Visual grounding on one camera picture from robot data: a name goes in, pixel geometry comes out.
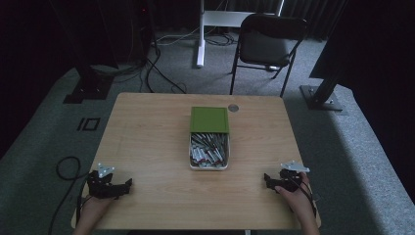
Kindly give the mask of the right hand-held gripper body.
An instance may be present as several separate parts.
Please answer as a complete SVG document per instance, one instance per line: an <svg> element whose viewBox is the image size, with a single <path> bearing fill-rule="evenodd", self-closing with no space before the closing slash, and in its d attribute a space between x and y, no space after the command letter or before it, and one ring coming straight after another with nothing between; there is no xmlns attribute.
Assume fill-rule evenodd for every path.
<svg viewBox="0 0 415 235"><path fill-rule="evenodd" d="M299 189L300 185L303 183L301 175L310 172L309 167L297 163L296 161L283 163L281 164L281 168L277 187L284 188L289 192L295 192Z"/></svg>

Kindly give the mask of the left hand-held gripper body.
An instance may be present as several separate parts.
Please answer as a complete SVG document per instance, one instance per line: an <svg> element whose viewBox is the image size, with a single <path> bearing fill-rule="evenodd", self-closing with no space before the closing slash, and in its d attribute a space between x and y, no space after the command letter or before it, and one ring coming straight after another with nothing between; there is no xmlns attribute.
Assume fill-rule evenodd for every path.
<svg viewBox="0 0 415 235"><path fill-rule="evenodd" d="M116 191L121 191L119 185L113 185L113 166L105 166L98 163L97 168L92 170L87 176L89 195L98 199L113 198Z"/></svg>

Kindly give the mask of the person's left hand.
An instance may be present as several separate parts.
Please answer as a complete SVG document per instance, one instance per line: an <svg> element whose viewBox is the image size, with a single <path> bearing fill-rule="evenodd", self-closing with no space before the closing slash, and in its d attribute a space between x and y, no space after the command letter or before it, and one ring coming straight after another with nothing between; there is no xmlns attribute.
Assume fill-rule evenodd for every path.
<svg viewBox="0 0 415 235"><path fill-rule="evenodd" d="M91 197L83 204L79 221L90 224L98 222L114 200L114 198L98 199Z"/></svg>

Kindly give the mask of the person's right hand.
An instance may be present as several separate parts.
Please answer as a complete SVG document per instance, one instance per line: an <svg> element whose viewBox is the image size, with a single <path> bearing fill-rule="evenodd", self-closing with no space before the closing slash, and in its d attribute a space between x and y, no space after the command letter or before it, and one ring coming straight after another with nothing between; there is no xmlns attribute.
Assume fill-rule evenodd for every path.
<svg viewBox="0 0 415 235"><path fill-rule="evenodd" d="M295 192L289 192L284 188L277 186L275 189L276 192L286 200L294 214L296 214L298 211L312 211L314 215L313 205L310 203L311 193L308 188L309 179L305 173L303 173L301 176L303 178L303 183Z"/></svg>

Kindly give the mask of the green box lid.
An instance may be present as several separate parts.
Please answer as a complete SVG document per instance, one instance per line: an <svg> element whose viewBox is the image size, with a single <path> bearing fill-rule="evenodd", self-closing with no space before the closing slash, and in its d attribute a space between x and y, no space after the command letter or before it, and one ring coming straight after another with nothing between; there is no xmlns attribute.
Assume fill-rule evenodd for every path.
<svg viewBox="0 0 415 235"><path fill-rule="evenodd" d="M195 133L228 133L227 109L193 107L191 110L190 131Z"/></svg>

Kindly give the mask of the black stand with flat base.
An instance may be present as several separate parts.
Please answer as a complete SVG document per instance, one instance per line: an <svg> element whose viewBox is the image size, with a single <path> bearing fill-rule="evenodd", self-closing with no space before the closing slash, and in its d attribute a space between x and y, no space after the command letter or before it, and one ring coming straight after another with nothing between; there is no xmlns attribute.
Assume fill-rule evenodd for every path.
<svg viewBox="0 0 415 235"><path fill-rule="evenodd" d="M72 59L79 74L79 81L65 102L105 100L114 78L98 74L93 66L105 65L116 69L117 64L100 0L61 0L61 3L67 15Z"/></svg>

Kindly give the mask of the black folding chair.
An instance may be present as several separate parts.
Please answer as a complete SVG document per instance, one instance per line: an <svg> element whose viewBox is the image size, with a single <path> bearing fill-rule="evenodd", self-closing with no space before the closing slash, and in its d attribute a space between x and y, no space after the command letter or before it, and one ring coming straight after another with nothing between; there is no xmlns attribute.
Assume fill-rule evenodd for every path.
<svg viewBox="0 0 415 235"><path fill-rule="evenodd" d="M282 68L288 68L280 97L287 86L298 47L307 35L308 23L301 18L251 14L241 24L231 70L229 94L233 94L237 68L264 70L276 67L273 79Z"/></svg>

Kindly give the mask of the black post with bolted base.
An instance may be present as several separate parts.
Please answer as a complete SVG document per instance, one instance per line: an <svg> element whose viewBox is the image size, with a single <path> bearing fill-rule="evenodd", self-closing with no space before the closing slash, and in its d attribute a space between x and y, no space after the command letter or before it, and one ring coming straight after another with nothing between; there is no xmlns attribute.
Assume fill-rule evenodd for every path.
<svg viewBox="0 0 415 235"><path fill-rule="evenodd" d="M334 89L341 80L341 72L344 70L343 63L346 61L348 39L344 33L345 19L344 11L347 9L349 0L342 0L342 7L334 23L331 35L316 61L310 76L321 78L319 86L302 85L300 91L310 110L341 112L342 105L339 103Z"/></svg>

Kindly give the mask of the white desk frame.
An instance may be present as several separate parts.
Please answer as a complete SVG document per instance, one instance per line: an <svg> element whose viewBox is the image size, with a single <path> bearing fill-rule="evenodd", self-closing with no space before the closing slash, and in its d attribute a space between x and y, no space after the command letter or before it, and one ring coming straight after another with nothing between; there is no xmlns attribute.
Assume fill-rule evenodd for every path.
<svg viewBox="0 0 415 235"><path fill-rule="evenodd" d="M242 21L252 12L234 12L223 10L206 10L205 0L200 0L199 44L196 66L202 68L205 65L205 27L240 27Z"/></svg>

